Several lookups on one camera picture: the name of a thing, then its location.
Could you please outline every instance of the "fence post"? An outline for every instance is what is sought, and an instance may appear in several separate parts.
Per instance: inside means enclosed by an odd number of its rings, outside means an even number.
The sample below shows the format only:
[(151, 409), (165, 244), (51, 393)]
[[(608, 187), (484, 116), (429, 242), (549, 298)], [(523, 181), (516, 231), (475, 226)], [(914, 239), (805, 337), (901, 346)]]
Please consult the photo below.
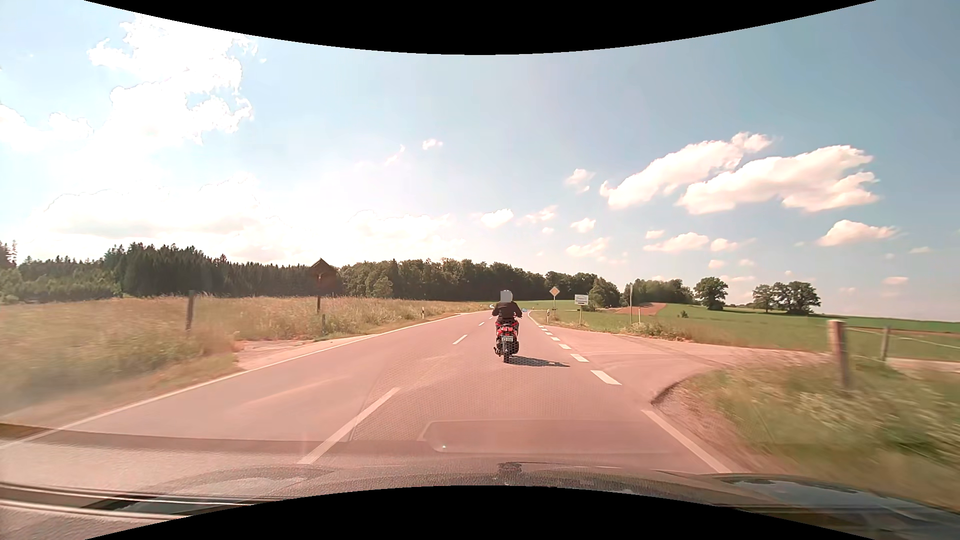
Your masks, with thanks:
[(880, 361), (887, 361), (887, 346), (890, 344), (890, 327), (883, 327), (883, 341), (880, 342)]
[(847, 358), (847, 344), (844, 339), (844, 322), (838, 320), (827, 321), (830, 348), (833, 357), (840, 364), (840, 384), (844, 390), (851, 389), (850, 362)]
[(186, 299), (186, 330), (190, 331), (193, 326), (193, 302), (197, 296), (197, 291), (190, 289)]

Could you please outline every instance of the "blue sky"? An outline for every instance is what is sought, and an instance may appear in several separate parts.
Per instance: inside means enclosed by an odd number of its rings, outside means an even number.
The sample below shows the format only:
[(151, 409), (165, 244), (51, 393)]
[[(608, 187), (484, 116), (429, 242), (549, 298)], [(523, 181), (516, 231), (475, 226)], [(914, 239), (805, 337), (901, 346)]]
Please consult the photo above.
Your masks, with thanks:
[(948, 0), (878, 0), (669, 43), (443, 57), (7, 2), (0, 239), (35, 258), (147, 241), (716, 275), (737, 303), (813, 280), (827, 312), (960, 320), (958, 20)]

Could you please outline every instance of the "tall grass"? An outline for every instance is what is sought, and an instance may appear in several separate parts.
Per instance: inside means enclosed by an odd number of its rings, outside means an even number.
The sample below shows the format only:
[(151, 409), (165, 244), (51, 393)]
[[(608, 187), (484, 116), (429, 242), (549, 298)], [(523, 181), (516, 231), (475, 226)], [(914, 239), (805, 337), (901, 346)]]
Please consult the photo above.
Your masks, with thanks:
[(760, 364), (682, 383), (797, 474), (960, 508), (960, 378), (855, 364)]
[(0, 307), (0, 411), (91, 388), (198, 356), (231, 353), (235, 340), (319, 339), (368, 333), (476, 303), (358, 298), (198, 297), (185, 331), (183, 298), (111, 299)]

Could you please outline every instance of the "motorcycle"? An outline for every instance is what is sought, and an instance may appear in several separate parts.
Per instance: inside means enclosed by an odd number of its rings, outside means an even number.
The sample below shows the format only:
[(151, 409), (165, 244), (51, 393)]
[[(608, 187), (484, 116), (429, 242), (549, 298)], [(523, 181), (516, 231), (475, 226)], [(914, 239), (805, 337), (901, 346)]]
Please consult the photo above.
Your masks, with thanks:
[(496, 355), (503, 356), (504, 362), (509, 361), (510, 356), (520, 351), (520, 342), (517, 340), (519, 330), (520, 322), (516, 319), (510, 323), (496, 325)]

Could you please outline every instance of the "motorcyclist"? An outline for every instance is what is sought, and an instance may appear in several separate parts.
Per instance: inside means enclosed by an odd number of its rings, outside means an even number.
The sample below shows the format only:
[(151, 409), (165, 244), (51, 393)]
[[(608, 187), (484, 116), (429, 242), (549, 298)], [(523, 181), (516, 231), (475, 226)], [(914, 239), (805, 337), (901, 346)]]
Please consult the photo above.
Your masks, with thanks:
[[(493, 307), (491, 315), (496, 315), (496, 324), (494, 327), (498, 329), (502, 325), (513, 324), (516, 321), (515, 317), (522, 319), (523, 310), (514, 302), (514, 293), (509, 290), (501, 290), (500, 302)], [(497, 346), (493, 345), (493, 349), (496, 351)]]

